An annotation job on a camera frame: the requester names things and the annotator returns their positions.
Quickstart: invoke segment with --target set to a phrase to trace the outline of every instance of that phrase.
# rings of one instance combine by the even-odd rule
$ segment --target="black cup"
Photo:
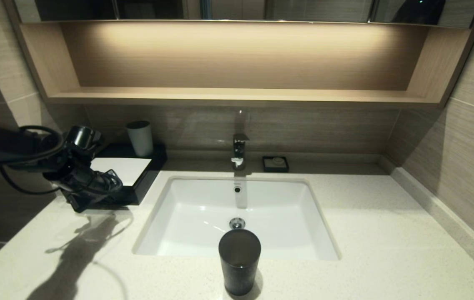
[[[230,230],[220,239],[218,253],[227,291],[235,296],[246,295],[256,278],[261,255],[259,239],[245,229]]]

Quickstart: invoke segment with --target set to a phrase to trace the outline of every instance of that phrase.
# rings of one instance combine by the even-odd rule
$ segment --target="gray cup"
[[[151,125],[149,121],[135,121],[126,125],[131,144],[138,157],[145,158],[153,153]]]

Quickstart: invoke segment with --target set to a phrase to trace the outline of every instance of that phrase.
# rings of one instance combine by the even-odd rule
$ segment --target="white quartz countertop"
[[[260,259],[254,290],[239,299],[474,299],[474,261],[389,175],[363,167],[369,168],[248,176],[307,181],[341,258]],[[76,214],[58,197],[0,251],[0,299],[230,299],[218,257],[133,253],[159,194],[176,176],[233,173],[162,171],[129,210]]]

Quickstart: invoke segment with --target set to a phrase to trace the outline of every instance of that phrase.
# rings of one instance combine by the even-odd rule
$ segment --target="chrome faucet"
[[[233,162],[232,165],[235,171],[244,170],[244,146],[247,140],[250,139],[243,133],[233,135],[233,157],[231,162]]]

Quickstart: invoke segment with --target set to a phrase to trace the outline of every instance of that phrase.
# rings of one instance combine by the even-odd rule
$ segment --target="sink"
[[[339,259],[306,183],[238,179],[169,180],[134,253],[218,257],[234,218],[257,235],[261,258]]]

